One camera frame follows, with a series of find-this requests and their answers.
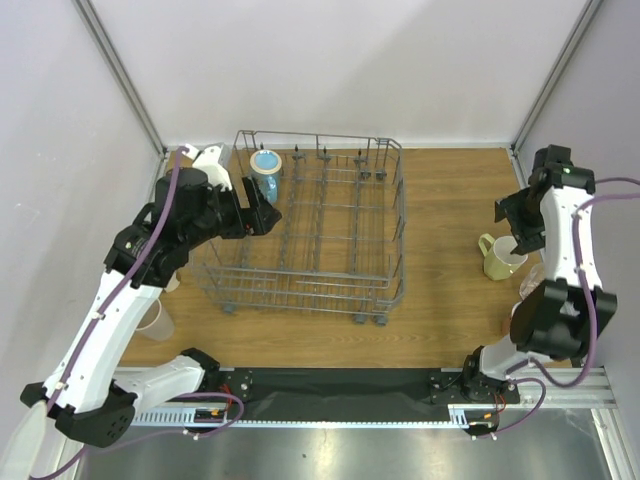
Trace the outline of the pale yellow mug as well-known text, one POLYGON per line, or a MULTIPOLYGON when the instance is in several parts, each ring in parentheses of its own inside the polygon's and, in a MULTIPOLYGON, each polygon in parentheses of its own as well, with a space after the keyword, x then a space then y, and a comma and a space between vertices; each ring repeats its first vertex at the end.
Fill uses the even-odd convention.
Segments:
POLYGON ((478 247, 484 257, 483 272, 493 281, 508 279, 528 260, 527 255, 513 253, 517 242, 512 236, 494 238, 485 233, 479 237, 478 247))

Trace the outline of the blue butterfly mug orange inside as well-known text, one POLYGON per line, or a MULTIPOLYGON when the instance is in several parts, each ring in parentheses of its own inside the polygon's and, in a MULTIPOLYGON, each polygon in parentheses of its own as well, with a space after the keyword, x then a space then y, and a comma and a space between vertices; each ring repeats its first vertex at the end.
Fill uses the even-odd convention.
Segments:
POLYGON ((251 155, 249 166, 251 176, 256 181, 264 198, 275 204, 279 196, 282 159, 278 153, 260 149, 251 155))

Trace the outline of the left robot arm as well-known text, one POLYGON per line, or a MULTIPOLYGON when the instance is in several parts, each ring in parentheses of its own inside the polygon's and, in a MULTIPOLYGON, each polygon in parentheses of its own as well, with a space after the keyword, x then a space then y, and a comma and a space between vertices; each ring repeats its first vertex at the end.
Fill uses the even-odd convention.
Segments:
POLYGON ((115 370, 143 316, 205 242, 268 234, 282 214, 255 179, 242 180, 249 204, 207 173, 185 167, 155 184, 155 197, 121 230, 104 260, 99 289, 81 330, 59 367, 44 382, 24 387, 28 407, 43 401, 67 438, 105 448, 120 439, 135 415, 181 396, 209 400, 221 384, 219 363, 197 348, 135 380, 115 370))

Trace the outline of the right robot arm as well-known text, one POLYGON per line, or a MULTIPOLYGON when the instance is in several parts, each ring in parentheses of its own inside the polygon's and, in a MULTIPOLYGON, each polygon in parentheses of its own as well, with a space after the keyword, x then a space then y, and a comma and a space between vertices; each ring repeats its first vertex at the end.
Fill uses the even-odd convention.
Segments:
POLYGON ((584 359, 569 388, 589 373, 597 339, 618 305, 595 265, 595 191, 593 171, 574 165, 570 148, 550 144, 535 153, 527 187, 496 201, 496 221, 508 221, 515 238, 513 253, 542 250, 545 278, 514 306, 508 335, 466 357, 460 389, 467 400, 505 392, 513 373, 528 365, 584 359))

